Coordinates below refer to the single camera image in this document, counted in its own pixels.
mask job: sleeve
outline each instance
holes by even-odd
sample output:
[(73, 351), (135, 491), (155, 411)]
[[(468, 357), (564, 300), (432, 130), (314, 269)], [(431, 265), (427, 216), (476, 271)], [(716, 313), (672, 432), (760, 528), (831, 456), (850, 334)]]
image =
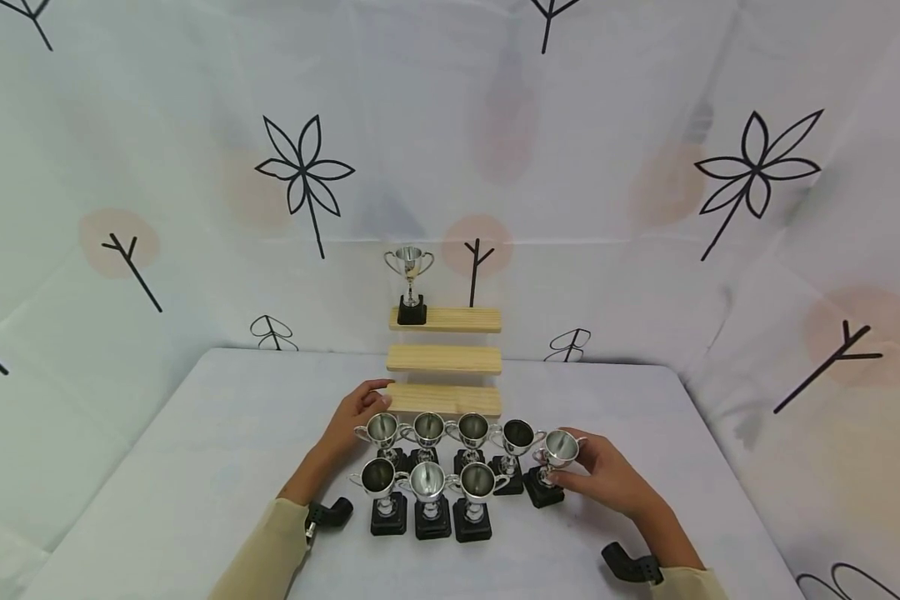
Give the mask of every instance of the sleeve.
[(290, 500), (273, 500), (208, 600), (283, 600), (307, 553), (307, 513)]
[(713, 571), (687, 567), (661, 568), (663, 583), (651, 586), (653, 600), (727, 600)]

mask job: trophy base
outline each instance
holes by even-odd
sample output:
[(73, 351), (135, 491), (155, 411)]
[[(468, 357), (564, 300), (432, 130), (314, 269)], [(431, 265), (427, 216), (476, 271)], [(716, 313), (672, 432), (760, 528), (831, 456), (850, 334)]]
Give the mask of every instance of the trophy base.
[[(452, 457), (452, 472), (453, 473), (458, 475), (463, 470), (463, 468), (467, 466), (467, 465), (464, 465), (464, 463), (463, 463), (463, 454), (466, 452), (467, 452), (467, 450), (457, 450), (457, 455)], [(478, 462), (485, 463), (487, 461), (486, 458), (483, 458), (483, 450), (477, 450), (477, 454), (480, 455), (480, 458), (477, 459)]]
[(417, 296), (416, 306), (407, 306), (400, 296), (400, 308), (396, 311), (396, 323), (401, 326), (425, 326), (427, 324), (427, 305), (423, 303), (423, 294)]
[[(393, 470), (410, 473), (417, 463), (411, 462), (411, 458), (404, 453), (403, 448), (394, 448), (394, 450), (396, 451), (396, 465), (393, 466)], [(377, 450), (377, 458), (386, 458), (383, 450)]]
[[(437, 465), (439, 465), (440, 458), (439, 458), (439, 456), (437, 456), (437, 449), (434, 448), (431, 454), (433, 456), (433, 460), (431, 462), (437, 463)], [(408, 465), (410, 465), (410, 468), (407, 469), (407, 473), (410, 473), (414, 467), (419, 465), (419, 463), (420, 463), (420, 448), (417, 448), (416, 450), (411, 450), (410, 451), (410, 459), (408, 459)]]
[(490, 527), (490, 512), (483, 507), (483, 518), (480, 523), (470, 522), (467, 518), (467, 499), (461, 498), (452, 504), (452, 528), (457, 534), (457, 542), (482, 542), (493, 536), (493, 527)]
[[(493, 459), (490, 459), (490, 468), (493, 470), (494, 475), (506, 474), (503, 468), (500, 467), (502, 458), (502, 456), (494, 456)], [(507, 485), (500, 487), (493, 495), (520, 495), (521, 493), (523, 493), (523, 477), (520, 473), (520, 461), (517, 461), (516, 470), (514, 470), (511, 480), (507, 481)]]
[(524, 485), (527, 486), (527, 495), (530, 497), (533, 506), (536, 506), (538, 509), (559, 504), (563, 501), (563, 487), (547, 487), (540, 482), (538, 473), (540, 473), (541, 468), (543, 467), (531, 468), (523, 476)]
[(417, 530), (417, 539), (450, 537), (450, 503), (445, 497), (440, 497), (438, 505), (439, 516), (431, 520), (423, 516), (423, 502), (417, 500), (413, 507), (413, 529)]
[(373, 515), (370, 517), (370, 535), (402, 536), (407, 532), (407, 497), (400, 492), (391, 494), (393, 513), (389, 517), (381, 517), (377, 512), (377, 502), (373, 501)]

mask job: silver trophy cup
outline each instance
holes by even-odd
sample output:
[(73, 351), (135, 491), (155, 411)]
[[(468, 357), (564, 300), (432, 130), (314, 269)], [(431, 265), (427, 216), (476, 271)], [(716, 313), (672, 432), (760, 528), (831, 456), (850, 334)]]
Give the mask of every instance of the silver trophy cup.
[[(391, 264), (389, 258), (393, 257), (394, 264)], [(424, 266), (426, 258), (430, 257), (430, 262)], [(394, 273), (401, 278), (407, 279), (407, 296), (404, 298), (404, 305), (417, 306), (419, 299), (413, 295), (413, 280), (424, 274), (433, 266), (433, 253), (421, 251), (416, 246), (399, 247), (396, 252), (385, 252), (384, 262), (390, 267)]]
[(519, 466), (519, 457), (530, 450), (534, 444), (543, 440), (546, 431), (536, 431), (525, 421), (519, 418), (509, 419), (502, 427), (490, 432), (490, 442), (504, 450), (504, 456), (500, 459), (501, 474), (512, 476)]
[(412, 493), (423, 504), (424, 518), (433, 520), (439, 517), (439, 501), (446, 487), (446, 475), (436, 462), (420, 462), (410, 476), (399, 478), (396, 485)]
[(400, 437), (400, 422), (390, 412), (377, 412), (370, 417), (366, 426), (357, 425), (353, 433), (364, 442), (370, 442), (382, 450), (382, 456), (393, 463), (394, 468), (400, 465), (400, 455), (393, 447)]
[(443, 417), (436, 412), (420, 412), (413, 419), (413, 425), (406, 423), (400, 425), (400, 437), (410, 440), (420, 447), (417, 453), (417, 463), (437, 461), (437, 444), (446, 435), (448, 428)]
[(402, 478), (407, 477), (405, 472), (396, 472), (393, 462), (385, 458), (375, 458), (364, 465), (360, 473), (350, 473), (347, 478), (351, 483), (363, 488), (370, 498), (376, 500), (374, 506), (381, 517), (389, 517), (395, 510), (391, 493), (398, 480), (398, 474)]
[(486, 512), (490, 495), (507, 485), (507, 475), (494, 475), (493, 470), (483, 462), (470, 462), (460, 475), (447, 475), (446, 487), (461, 494), (467, 504), (463, 516), (470, 523), (480, 523)]
[(447, 435), (463, 444), (462, 465), (480, 461), (479, 450), (490, 437), (490, 433), (501, 429), (490, 424), (480, 412), (468, 412), (458, 421), (446, 422)]
[(577, 460), (584, 443), (587, 443), (586, 437), (573, 437), (562, 429), (553, 429), (547, 434), (543, 439), (543, 446), (533, 450), (533, 460), (543, 465), (537, 472), (540, 483), (552, 486), (550, 473)]

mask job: fabric backdrop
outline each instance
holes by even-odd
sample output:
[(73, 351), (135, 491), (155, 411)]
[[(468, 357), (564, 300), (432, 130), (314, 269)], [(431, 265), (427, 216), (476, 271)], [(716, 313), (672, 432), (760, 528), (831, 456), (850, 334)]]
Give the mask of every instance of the fabric backdrop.
[(206, 349), (386, 352), (401, 242), (900, 598), (900, 0), (0, 0), (0, 600)]

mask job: wooden display stand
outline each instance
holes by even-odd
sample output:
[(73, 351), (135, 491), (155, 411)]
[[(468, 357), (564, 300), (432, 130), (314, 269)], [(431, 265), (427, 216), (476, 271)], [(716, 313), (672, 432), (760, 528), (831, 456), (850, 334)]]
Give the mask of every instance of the wooden display stand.
[[(495, 308), (448, 308), (431, 306), (422, 326), (402, 326), (396, 322), (398, 310), (391, 310), (389, 328), (394, 331), (433, 333), (500, 333), (500, 311)], [(395, 343), (389, 348), (387, 370), (395, 373), (442, 373), (499, 375), (503, 370), (500, 348), (474, 346), (418, 346)], [(444, 416), (480, 413), (500, 417), (500, 392), (495, 387), (392, 383), (387, 393), (391, 410), (398, 413), (435, 412)]]

